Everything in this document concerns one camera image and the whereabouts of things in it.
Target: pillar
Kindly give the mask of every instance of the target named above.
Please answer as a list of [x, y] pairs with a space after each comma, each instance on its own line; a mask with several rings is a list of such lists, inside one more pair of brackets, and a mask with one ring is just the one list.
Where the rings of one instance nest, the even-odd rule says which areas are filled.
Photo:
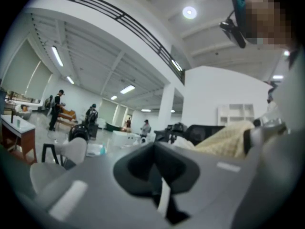
[[163, 130], [169, 125], [171, 120], [171, 110], [173, 109], [173, 98], [175, 94], [175, 87], [169, 83], [164, 86], [161, 106], [158, 116], [158, 126], [156, 130]]

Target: white cabinet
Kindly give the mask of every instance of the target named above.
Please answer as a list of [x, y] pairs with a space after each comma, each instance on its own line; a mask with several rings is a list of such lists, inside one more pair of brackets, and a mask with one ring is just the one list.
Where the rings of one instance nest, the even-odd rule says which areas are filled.
[[218, 107], [218, 125], [242, 120], [254, 121], [253, 104], [225, 104]]

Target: wooden desk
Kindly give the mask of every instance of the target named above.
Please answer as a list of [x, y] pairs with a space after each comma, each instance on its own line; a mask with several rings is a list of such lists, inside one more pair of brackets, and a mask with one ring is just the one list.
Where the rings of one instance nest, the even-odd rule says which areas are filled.
[[[27, 122], [19, 116], [14, 116], [13, 123], [10, 122], [10, 114], [1, 115], [3, 146], [10, 151], [16, 158], [33, 164], [37, 162], [35, 149], [35, 125]], [[17, 127], [17, 120], [20, 120], [20, 126]], [[27, 156], [33, 150], [33, 157]]]

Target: round ceiling light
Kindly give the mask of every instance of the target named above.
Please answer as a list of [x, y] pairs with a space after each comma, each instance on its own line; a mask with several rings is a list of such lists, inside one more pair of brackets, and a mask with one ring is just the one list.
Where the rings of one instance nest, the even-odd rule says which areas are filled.
[[182, 10], [182, 14], [185, 18], [192, 20], [192, 19], [196, 18], [197, 11], [193, 7], [185, 7]]

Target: black shirt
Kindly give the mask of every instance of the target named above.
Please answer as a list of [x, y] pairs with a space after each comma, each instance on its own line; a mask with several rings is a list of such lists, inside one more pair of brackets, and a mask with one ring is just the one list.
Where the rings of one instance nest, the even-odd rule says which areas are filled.
[[54, 98], [54, 102], [55, 102], [54, 111], [58, 113], [61, 108], [57, 104], [60, 104], [61, 97], [59, 95], [56, 95]]

